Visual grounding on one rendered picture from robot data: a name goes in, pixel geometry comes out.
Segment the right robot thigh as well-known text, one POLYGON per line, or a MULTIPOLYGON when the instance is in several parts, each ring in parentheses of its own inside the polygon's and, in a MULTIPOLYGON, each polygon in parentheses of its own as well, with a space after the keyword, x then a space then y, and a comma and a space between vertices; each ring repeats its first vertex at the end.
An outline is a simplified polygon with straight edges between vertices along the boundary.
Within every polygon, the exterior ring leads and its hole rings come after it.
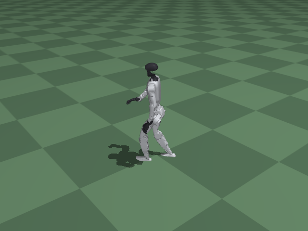
POLYGON ((163 135, 162 132, 158 130, 158 127, 160 126, 160 123, 158 125, 154 125, 152 127, 153 133, 154 133, 154 136, 155 136, 156 139, 160 139, 162 137, 162 135, 163 135))

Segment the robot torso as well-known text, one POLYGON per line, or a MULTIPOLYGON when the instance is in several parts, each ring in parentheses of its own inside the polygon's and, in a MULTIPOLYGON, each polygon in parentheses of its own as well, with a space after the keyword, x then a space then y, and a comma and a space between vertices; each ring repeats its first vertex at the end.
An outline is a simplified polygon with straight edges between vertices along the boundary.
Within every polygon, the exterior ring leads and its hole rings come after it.
MULTIPOLYGON (((156 76, 156 77, 158 77, 158 76, 156 76)), ((164 117, 164 115, 165 115, 165 111, 164 111, 163 106, 160 105, 160 101, 161 101, 161 82, 160 82, 160 78, 158 79, 158 81, 153 81, 153 79, 151 79, 151 81, 150 81, 150 79, 151 78, 149 78, 149 80, 147 82, 146 90, 147 90, 147 88, 148 88, 148 86, 150 84, 154 84, 154 86, 155 86, 156 104, 157 104, 157 107, 155 108, 155 110, 156 110, 155 115, 158 115, 158 114, 161 115, 160 119, 162 119, 164 117)), ((151 104, 148 90, 147 90, 147 94, 148 94, 149 103, 151 104)))

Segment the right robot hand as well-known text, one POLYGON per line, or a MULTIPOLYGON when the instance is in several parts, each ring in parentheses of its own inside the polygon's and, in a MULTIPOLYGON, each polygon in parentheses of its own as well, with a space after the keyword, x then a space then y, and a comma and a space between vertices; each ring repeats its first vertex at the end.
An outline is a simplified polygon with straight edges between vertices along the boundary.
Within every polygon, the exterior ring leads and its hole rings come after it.
POLYGON ((128 100, 127 101, 127 104, 129 104, 131 101, 139 101, 140 100, 140 98, 132 98, 132 99, 130 99, 130 100, 128 100))

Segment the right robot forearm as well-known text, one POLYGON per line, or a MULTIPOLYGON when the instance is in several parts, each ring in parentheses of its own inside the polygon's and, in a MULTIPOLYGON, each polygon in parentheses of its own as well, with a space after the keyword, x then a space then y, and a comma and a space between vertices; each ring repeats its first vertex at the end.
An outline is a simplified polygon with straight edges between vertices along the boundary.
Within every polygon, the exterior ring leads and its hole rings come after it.
POLYGON ((144 99, 147 95, 147 90, 145 89, 144 92, 138 97, 140 98, 139 102, 142 101, 142 99, 144 99))

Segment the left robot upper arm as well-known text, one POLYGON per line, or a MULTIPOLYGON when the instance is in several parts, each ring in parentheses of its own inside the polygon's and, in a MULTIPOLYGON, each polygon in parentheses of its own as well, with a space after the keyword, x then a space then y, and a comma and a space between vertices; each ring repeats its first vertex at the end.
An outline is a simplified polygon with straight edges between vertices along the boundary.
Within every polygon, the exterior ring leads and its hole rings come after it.
POLYGON ((150 98, 151 104, 154 106, 154 109, 155 109, 157 107, 157 104, 156 104, 154 84, 150 84, 148 86, 147 90, 148 90, 148 93, 149 93, 149 98, 150 98))

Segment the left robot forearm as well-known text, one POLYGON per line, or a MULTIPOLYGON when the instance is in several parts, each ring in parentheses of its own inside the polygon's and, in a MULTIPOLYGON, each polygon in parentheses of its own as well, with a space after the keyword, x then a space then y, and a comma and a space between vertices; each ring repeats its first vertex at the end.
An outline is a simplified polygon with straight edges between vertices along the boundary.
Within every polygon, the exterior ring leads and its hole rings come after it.
POLYGON ((149 105, 149 109, 150 109, 150 113, 149 113, 149 118, 148 118, 148 122, 150 123, 151 121, 154 121, 154 115, 156 110, 154 109, 154 106, 152 104, 149 105))

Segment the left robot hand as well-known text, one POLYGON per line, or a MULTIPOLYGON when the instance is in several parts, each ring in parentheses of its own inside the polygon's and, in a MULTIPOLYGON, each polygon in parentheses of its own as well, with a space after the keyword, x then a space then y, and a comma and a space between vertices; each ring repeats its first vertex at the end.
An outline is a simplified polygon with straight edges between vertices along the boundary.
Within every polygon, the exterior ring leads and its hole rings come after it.
POLYGON ((143 132, 144 132, 145 134, 147 134, 147 130, 148 130, 148 128, 149 128, 149 125, 151 125, 152 123, 153 123, 153 121, 151 121, 150 123, 147 121, 147 123, 143 124, 142 130, 143 130, 143 132))

